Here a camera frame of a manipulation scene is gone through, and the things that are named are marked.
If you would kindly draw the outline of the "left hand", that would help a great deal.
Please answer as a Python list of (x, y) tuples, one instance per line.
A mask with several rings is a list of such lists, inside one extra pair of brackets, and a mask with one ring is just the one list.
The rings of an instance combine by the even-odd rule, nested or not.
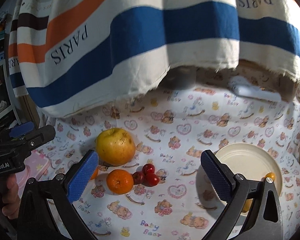
[(6, 180), (7, 192), (2, 197), (5, 206), (2, 213), (9, 219), (16, 219), (19, 215), (20, 198), (18, 195), (19, 186), (15, 174), (11, 174)]

